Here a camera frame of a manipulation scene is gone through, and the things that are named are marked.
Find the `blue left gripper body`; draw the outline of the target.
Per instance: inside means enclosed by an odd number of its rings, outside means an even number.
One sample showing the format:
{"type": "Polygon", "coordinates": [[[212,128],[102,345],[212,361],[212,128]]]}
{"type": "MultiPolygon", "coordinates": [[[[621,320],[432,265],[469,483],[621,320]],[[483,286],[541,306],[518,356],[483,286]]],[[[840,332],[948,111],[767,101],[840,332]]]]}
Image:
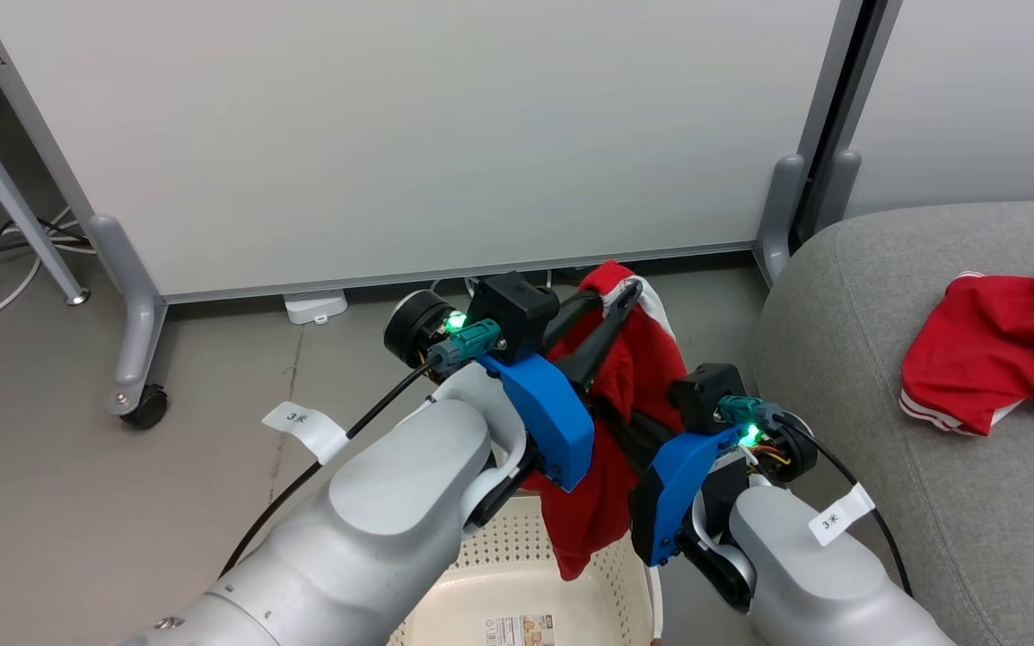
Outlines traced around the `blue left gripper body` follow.
{"type": "Polygon", "coordinates": [[[595,425],[570,381],[538,353],[510,364],[486,353],[478,364],[501,381],[540,451],[549,481],[572,492],[590,470],[595,425]]]}

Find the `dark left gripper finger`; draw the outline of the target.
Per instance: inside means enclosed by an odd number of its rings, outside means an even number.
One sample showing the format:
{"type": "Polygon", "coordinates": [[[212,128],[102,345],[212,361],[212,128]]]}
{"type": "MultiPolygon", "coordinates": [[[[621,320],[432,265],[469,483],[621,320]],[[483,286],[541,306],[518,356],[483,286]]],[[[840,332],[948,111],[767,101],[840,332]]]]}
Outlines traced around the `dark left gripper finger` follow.
{"type": "Polygon", "coordinates": [[[578,291],[559,305],[557,315],[546,327],[540,347],[541,353],[551,353],[564,348],[568,353],[591,353],[595,348],[606,343],[608,336],[604,326],[604,301],[602,294],[578,291]],[[591,312],[598,314],[598,324],[580,326],[591,312]]]}
{"type": "Polygon", "coordinates": [[[586,397],[590,392],[600,367],[635,310],[642,291],[639,282],[628,281],[624,294],[614,299],[600,324],[596,324],[592,332],[570,353],[570,384],[579,397],[586,397]]]}

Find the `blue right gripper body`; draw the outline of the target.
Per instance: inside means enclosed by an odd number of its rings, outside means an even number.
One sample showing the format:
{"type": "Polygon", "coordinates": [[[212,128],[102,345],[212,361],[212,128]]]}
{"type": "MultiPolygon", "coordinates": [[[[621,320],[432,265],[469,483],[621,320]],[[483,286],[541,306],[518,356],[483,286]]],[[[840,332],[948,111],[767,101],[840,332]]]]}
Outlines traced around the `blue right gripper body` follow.
{"type": "Polygon", "coordinates": [[[661,445],[629,494],[629,532],[635,554],[660,567],[677,552],[677,539],[714,461],[738,445],[743,425],[711,434],[685,432],[661,445]]]}

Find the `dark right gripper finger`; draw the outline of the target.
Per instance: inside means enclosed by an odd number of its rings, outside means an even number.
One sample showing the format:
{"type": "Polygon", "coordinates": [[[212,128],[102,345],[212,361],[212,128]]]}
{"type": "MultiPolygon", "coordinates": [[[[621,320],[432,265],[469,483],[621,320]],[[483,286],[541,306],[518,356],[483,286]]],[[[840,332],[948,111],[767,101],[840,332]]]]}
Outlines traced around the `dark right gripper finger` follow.
{"type": "Polygon", "coordinates": [[[657,439],[647,431],[640,430],[614,430],[614,439],[624,451],[629,466],[642,476],[652,464],[658,450],[657,439]]]}
{"type": "Polygon", "coordinates": [[[673,438],[668,426],[636,408],[625,418],[608,400],[596,401],[596,418],[603,422],[627,455],[655,455],[673,438]]]}

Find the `red jersey with white collar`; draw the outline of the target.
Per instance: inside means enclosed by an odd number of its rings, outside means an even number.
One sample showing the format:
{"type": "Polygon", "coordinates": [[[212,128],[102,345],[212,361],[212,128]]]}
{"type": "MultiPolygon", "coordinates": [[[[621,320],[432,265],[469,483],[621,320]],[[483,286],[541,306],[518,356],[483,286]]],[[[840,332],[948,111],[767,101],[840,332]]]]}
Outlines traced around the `red jersey with white collar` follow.
{"type": "Polygon", "coordinates": [[[603,311],[583,315],[551,349],[549,359],[577,349],[608,314],[615,297],[635,284],[643,286],[640,300],[588,391],[598,406],[588,473],[571,492],[539,473],[522,483],[540,498],[562,581],[577,580],[595,553],[624,539],[629,529],[629,494],[640,475],[616,434],[631,414],[636,410],[648,416],[671,434],[685,430],[668,396],[670,384],[687,373],[685,357],[657,293],[627,266],[604,262],[582,280],[580,289],[600,294],[603,311]]]}

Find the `red shorts with white stripes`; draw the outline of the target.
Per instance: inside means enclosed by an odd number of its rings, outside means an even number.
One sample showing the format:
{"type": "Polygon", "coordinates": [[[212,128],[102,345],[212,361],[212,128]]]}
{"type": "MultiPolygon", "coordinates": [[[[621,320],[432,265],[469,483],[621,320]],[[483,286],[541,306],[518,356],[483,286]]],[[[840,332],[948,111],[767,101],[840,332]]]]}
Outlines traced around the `red shorts with white stripes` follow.
{"type": "Polygon", "coordinates": [[[943,431],[987,436],[1026,401],[1034,401],[1034,275],[957,275],[903,357],[901,409],[943,431]]]}

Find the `grey fabric sofa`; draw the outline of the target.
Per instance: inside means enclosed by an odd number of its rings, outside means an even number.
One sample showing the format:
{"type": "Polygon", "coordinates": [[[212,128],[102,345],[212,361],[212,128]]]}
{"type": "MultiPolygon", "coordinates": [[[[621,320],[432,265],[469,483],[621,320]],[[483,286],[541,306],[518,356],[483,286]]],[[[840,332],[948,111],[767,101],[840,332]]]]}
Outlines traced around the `grey fabric sofa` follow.
{"type": "Polygon", "coordinates": [[[901,361],[957,275],[1034,275],[1034,202],[863,215],[812,237],[760,314],[758,392],[877,502],[916,601],[959,646],[1034,646],[1034,402],[987,438],[901,409],[901,361]]]}

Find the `beige perforated laundry basket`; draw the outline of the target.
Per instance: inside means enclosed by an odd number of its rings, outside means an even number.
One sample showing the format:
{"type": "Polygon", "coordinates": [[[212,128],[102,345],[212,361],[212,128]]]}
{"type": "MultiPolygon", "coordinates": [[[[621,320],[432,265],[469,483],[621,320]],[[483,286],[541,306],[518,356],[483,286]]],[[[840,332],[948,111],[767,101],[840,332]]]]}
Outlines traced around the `beige perforated laundry basket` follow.
{"type": "Polygon", "coordinates": [[[562,581],[537,495],[514,496],[419,602],[386,646],[483,646],[487,618],[551,614],[557,646],[662,646],[663,592],[624,536],[562,581]]]}

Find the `printed basket sticker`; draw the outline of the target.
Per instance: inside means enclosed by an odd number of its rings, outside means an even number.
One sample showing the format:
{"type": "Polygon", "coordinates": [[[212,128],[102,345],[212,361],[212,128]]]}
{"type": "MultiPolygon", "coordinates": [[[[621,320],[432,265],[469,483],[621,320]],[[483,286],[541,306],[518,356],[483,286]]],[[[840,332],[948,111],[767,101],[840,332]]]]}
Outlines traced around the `printed basket sticker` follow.
{"type": "Polygon", "coordinates": [[[551,614],[487,618],[483,646],[557,646],[556,621],[551,614]]]}

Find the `large white partition panel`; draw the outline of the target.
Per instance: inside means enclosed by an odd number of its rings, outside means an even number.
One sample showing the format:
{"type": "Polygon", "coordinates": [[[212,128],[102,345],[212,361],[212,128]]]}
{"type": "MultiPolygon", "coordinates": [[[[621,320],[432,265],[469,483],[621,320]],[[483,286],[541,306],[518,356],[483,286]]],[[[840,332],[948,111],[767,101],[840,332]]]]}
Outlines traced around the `large white partition panel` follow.
{"type": "Polygon", "coordinates": [[[856,0],[0,0],[0,85],[173,302],[754,244],[856,0]]]}

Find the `white power adapter box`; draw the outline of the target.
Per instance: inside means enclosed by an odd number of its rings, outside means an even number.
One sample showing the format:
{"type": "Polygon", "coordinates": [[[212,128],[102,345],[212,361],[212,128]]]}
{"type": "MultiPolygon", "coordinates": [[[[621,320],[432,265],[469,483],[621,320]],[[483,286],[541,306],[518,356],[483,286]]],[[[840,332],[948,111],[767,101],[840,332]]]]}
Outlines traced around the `white power adapter box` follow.
{"type": "Polygon", "coordinates": [[[348,298],[341,289],[287,293],[283,302],[290,322],[295,326],[323,326],[348,310],[348,298]]]}

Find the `black caster wheel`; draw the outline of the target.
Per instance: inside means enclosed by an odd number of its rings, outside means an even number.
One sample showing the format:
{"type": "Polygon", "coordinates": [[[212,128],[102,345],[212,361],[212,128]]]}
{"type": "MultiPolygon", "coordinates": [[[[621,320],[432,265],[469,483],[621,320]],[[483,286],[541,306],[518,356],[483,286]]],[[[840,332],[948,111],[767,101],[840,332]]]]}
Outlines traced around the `black caster wheel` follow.
{"type": "Polygon", "coordinates": [[[141,391],[135,408],[119,417],[128,428],[136,431],[148,431],[154,428],[168,414],[168,392],[161,384],[147,383],[141,391]]]}

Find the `grey partition foot with caster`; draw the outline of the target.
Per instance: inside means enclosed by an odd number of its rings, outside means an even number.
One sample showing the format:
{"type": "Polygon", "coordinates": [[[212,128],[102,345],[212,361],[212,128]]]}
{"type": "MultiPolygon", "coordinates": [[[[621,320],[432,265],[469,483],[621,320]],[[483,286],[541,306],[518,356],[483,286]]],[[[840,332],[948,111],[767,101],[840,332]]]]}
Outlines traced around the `grey partition foot with caster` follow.
{"type": "Polygon", "coordinates": [[[152,383],[149,372],[168,318],[168,303],[115,217],[92,215],[89,230],[93,248],[126,305],[126,331],[108,400],[108,410],[119,418],[136,407],[144,384],[152,383]]]}

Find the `grey metal table leg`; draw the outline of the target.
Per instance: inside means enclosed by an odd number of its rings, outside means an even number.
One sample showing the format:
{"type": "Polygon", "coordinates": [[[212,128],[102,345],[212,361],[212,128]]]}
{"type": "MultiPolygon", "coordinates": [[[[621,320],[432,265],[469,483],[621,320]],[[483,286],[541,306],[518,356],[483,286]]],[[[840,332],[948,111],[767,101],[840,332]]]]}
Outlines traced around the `grey metal table leg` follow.
{"type": "Polygon", "coordinates": [[[47,232],[53,230],[53,226],[47,226],[22,196],[20,189],[16,187],[16,181],[11,179],[8,172],[0,161],[0,205],[6,213],[11,216],[12,226],[28,242],[36,255],[36,260],[41,268],[45,268],[50,275],[60,286],[66,296],[66,303],[70,306],[83,305],[89,300],[90,290],[86,289],[77,281],[70,273],[68,266],[63,262],[60,250],[55,247],[54,242],[47,232]]]}

